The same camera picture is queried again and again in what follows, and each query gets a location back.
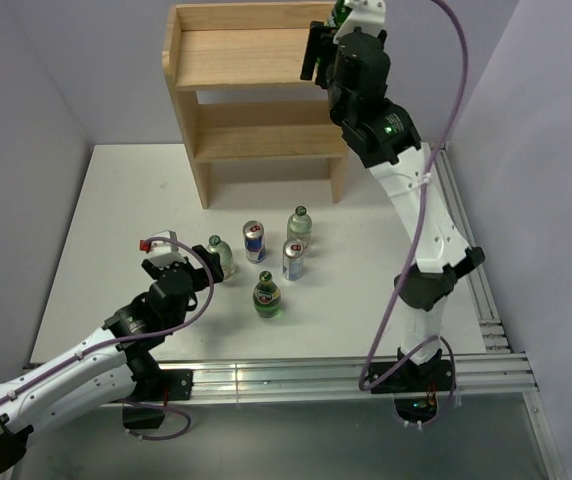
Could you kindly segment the green bottle yellow label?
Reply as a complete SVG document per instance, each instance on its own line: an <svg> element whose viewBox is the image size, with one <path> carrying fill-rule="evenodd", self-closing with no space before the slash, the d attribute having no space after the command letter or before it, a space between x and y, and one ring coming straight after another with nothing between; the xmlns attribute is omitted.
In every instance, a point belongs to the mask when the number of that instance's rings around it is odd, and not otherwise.
<svg viewBox="0 0 572 480"><path fill-rule="evenodd" d="M325 21L325 25L333 29L339 29L351 13L351 8L346 5L346 0L336 0L335 4Z"/></svg>

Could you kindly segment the green bottle red label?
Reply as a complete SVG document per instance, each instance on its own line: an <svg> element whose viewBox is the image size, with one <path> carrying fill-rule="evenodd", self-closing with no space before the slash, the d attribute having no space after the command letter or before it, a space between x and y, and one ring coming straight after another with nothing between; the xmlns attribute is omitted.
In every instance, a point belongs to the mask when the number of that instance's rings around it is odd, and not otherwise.
<svg viewBox="0 0 572 480"><path fill-rule="evenodd" d="M280 312L281 291L269 271L265 270L259 274L252 298L254 308L260 317L272 318Z"/></svg>

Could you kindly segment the silver Red Bull can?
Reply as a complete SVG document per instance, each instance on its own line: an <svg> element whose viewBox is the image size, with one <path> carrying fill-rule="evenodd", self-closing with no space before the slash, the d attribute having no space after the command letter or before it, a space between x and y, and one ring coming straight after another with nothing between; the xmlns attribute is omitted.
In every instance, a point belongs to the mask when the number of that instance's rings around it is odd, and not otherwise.
<svg viewBox="0 0 572 480"><path fill-rule="evenodd" d="M304 244L299 239L289 239L283 245L283 275L286 280L296 281L302 277Z"/></svg>

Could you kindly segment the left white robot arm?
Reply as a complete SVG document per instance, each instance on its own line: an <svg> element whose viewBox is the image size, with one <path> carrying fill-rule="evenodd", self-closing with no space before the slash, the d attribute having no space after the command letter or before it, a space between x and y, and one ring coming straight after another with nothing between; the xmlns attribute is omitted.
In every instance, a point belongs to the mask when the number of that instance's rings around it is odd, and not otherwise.
<svg viewBox="0 0 572 480"><path fill-rule="evenodd" d="M118 309L67 352L0 384L0 474L14 467L39 434L105 403L149 399L161 386L151 350L203 315L197 301L224 279L218 254L201 245L141 241L149 289Z"/></svg>

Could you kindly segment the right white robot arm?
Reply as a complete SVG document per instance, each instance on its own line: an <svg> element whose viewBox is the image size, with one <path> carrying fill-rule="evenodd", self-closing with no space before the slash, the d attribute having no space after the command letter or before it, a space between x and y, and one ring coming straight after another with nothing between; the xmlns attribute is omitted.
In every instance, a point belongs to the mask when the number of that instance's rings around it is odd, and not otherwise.
<svg viewBox="0 0 572 480"><path fill-rule="evenodd" d="M338 28L314 21L300 77L328 95L330 120L346 145L383 187L410 239L411 248L385 313L400 306L407 315L397 362L386 372L360 376L363 390L395 376L409 389L428 383L443 366L442 316L458 281L485 260L458 231L432 182L435 153L409 115L386 96L390 58L386 33L356 27L340 39Z"/></svg>

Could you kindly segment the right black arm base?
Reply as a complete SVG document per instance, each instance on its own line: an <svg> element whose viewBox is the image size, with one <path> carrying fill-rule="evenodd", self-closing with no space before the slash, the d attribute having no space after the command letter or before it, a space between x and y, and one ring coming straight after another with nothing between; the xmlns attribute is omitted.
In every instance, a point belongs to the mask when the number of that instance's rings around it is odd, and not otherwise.
<svg viewBox="0 0 572 480"><path fill-rule="evenodd" d="M441 351L421 366L407 361L370 392L375 395L392 394L395 411L402 424L422 429L434 421L444 407L454 402L454 362L443 359Z"/></svg>

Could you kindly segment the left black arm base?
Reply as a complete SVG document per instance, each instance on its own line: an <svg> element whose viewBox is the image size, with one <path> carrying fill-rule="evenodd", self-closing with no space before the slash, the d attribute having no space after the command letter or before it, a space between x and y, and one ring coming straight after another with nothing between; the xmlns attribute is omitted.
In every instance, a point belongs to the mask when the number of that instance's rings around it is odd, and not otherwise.
<svg viewBox="0 0 572 480"><path fill-rule="evenodd" d="M157 430L168 414L158 406L168 408L172 401L187 401L191 397L194 371L192 369L162 369L152 384L137 387L122 407L122 425L130 431Z"/></svg>

